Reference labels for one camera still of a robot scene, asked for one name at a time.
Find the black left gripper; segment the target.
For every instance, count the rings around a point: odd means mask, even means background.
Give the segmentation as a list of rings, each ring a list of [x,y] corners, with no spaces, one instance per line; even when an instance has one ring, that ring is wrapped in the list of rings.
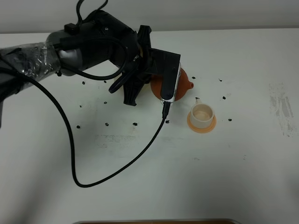
[[[109,60],[120,69],[124,101],[136,106],[136,98],[152,75],[162,76],[169,67],[177,67],[180,55],[154,49],[150,41],[150,26],[138,31],[103,10],[94,10],[80,24],[79,34],[85,38],[80,45],[82,69]]]

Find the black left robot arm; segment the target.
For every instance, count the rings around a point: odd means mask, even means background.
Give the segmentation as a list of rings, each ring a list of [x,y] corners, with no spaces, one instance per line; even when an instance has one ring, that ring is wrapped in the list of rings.
[[[180,55],[153,49],[151,28],[134,31],[103,10],[91,12],[79,24],[69,23],[45,42],[2,48],[0,99],[30,86],[13,75],[19,72],[36,81],[52,74],[99,81],[114,80],[110,93],[124,90],[124,104],[135,106],[143,86],[160,77],[160,99],[174,102],[181,76]]]

